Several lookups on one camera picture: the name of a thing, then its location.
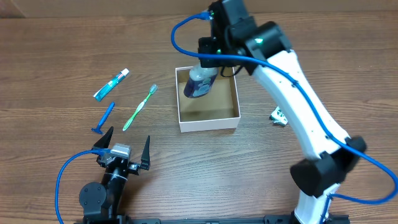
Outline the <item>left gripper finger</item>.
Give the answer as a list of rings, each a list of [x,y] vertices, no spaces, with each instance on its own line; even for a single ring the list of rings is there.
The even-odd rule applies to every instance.
[[[94,145],[93,149],[107,149],[111,142],[111,137],[113,135],[114,127],[110,127],[106,134],[104,134]]]
[[[141,156],[141,169],[150,169],[150,136],[147,137],[144,150]]]

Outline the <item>dark blue soap pump bottle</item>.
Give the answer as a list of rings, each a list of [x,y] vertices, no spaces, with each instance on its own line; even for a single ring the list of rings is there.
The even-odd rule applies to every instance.
[[[200,63],[189,71],[189,78],[184,88],[188,98],[199,98],[206,95],[212,88],[218,75],[218,68],[203,68]]]

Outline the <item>green toothbrush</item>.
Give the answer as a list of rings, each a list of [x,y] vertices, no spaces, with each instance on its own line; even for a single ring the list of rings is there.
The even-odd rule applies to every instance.
[[[135,112],[132,114],[132,116],[126,121],[126,123],[124,124],[122,130],[126,131],[130,125],[132,124],[132,122],[134,121],[135,117],[139,114],[139,112],[143,109],[143,107],[145,106],[145,104],[147,103],[148,99],[157,91],[158,86],[156,84],[153,84],[149,90],[148,95],[146,96],[146,98],[140,102],[140,104],[137,106]]]

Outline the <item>green soap bar package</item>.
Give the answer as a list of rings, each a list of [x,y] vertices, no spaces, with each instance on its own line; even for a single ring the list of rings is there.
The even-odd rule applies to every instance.
[[[288,123],[287,118],[283,114],[282,110],[277,106],[275,110],[271,113],[269,116],[269,119],[274,123],[279,126],[286,126]]]

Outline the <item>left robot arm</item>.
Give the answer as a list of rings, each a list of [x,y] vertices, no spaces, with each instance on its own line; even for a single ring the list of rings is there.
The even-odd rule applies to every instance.
[[[79,201],[83,207],[83,223],[132,223],[128,215],[119,212],[119,204],[128,176],[139,175],[141,170],[150,169],[150,137],[142,152],[140,163],[131,162],[131,147],[115,144],[109,147],[114,128],[108,129],[91,148],[104,149],[96,161],[105,168],[101,182],[90,182],[80,191]]]

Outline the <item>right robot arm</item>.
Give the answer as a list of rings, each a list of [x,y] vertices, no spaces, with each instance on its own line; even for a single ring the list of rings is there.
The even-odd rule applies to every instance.
[[[242,1],[215,1],[206,13],[211,35],[199,40],[204,67],[242,66],[287,117],[304,158],[290,168],[300,190],[291,223],[348,223],[328,211],[333,194],[366,150],[327,112],[307,81],[297,54],[275,22],[258,26]]]

